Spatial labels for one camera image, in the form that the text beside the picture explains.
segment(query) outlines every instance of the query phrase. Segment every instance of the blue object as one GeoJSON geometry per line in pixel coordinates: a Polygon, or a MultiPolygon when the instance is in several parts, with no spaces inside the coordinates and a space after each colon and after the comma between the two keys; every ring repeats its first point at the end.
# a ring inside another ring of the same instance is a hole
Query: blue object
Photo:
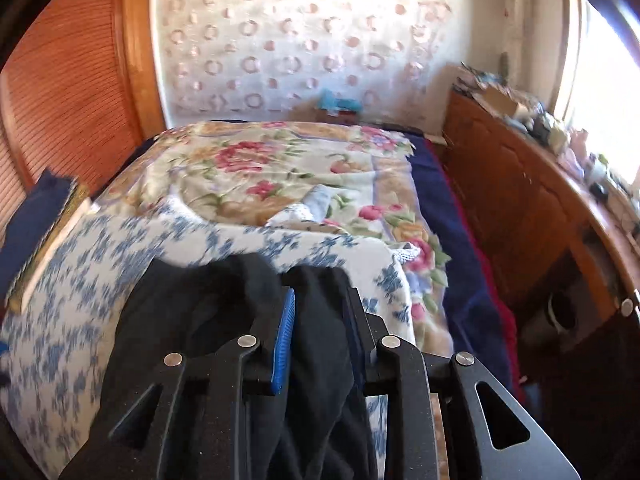
{"type": "Polygon", "coordinates": [[[362,103],[357,99],[341,99],[334,96],[333,92],[324,89],[320,94],[320,100],[316,107],[320,110],[334,112],[361,112],[362,103]]]}
{"type": "Polygon", "coordinates": [[[296,320],[296,295],[292,288],[287,291],[284,302],[284,309],[278,326],[278,335],[276,336],[276,345],[273,349],[271,391],[274,395],[280,393],[287,375],[293,325],[296,320]]]}
{"type": "Polygon", "coordinates": [[[5,301],[14,280],[55,224],[74,186],[71,179],[44,170],[9,220],[0,250],[0,301],[5,301]]]}
{"type": "Polygon", "coordinates": [[[414,156],[409,158],[409,162],[420,212],[433,232],[438,234],[442,250],[452,258],[447,264],[449,288],[443,305],[455,351],[470,352],[478,357],[513,392],[514,378],[502,320],[489,293],[474,245],[458,215],[453,193],[439,161],[425,140],[406,133],[405,136],[415,146],[414,156]]]}

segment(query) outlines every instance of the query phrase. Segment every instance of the wallpaper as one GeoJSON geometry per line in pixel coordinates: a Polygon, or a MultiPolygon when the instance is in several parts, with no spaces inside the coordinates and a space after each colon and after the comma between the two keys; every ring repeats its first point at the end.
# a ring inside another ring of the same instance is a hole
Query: wallpaper
{"type": "Polygon", "coordinates": [[[314,120],[323,89],[420,123],[447,0],[156,0],[173,124],[314,120]]]}

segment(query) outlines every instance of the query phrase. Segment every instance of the window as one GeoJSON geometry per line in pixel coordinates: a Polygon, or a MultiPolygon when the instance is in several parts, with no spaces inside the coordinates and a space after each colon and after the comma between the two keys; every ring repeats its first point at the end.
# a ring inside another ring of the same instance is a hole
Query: window
{"type": "Polygon", "coordinates": [[[564,120],[589,132],[587,147],[601,153],[609,167],[635,193],[640,185],[640,67],[622,40],[587,0],[573,0],[570,35],[577,48],[572,57],[568,41],[567,64],[560,93],[570,88],[564,120]],[[575,27],[578,16],[579,24],[575,27]]]}

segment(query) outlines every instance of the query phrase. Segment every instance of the pillow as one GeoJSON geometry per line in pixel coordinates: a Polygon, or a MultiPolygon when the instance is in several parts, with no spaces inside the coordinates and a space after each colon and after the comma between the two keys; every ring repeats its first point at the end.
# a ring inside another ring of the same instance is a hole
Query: pillow
{"type": "Polygon", "coordinates": [[[59,228],[59,220],[67,207],[77,202],[75,210],[84,200],[88,190],[84,188],[84,196],[78,202],[77,188],[78,183],[74,179],[56,177],[49,170],[42,172],[4,232],[4,245],[0,250],[0,299],[8,301],[20,285],[20,280],[46,245],[49,235],[59,228]]]}
{"type": "MultiPolygon", "coordinates": [[[[82,186],[78,186],[76,192],[82,189],[82,186]]],[[[56,250],[69,236],[76,224],[82,219],[84,215],[91,211],[92,202],[88,198],[82,200],[78,208],[73,211],[69,220],[65,223],[62,219],[58,221],[59,229],[53,229],[49,238],[44,243],[42,249],[38,252],[37,256],[33,259],[33,263],[25,270],[24,274],[18,280],[14,291],[9,295],[7,304],[14,312],[24,312],[29,304],[29,300],[33,295],[33,291],[36,288],[38,280],[47,269],[47,265],[56,253],[56,250]]],[[[66,208],[67,211],[72,209],[71,204],[66,208]]]]}

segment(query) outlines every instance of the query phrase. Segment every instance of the small blue object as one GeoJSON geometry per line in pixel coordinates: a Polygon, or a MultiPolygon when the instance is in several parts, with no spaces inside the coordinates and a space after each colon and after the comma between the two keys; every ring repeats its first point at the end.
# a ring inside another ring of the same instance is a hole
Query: small blue object
{"type": "Polygon", "coordinates": [[[293,289],[287,291],[284,299],[284,309],[280,318],[276,345],[273,349],[273,373],[271,374],[271,391],[274,395],[280,393],[287,373],[287,361],[290,355],[293,325],[296,320],[296,295],[293,289]]]}
{"type": "Polygon", "coordinates": [[[333,92],[324,89],[320,94],[320,100],[316,107],[330,112],[361,112],[362,103],[357,99],[341,99],[334,96],[333,92]]]}

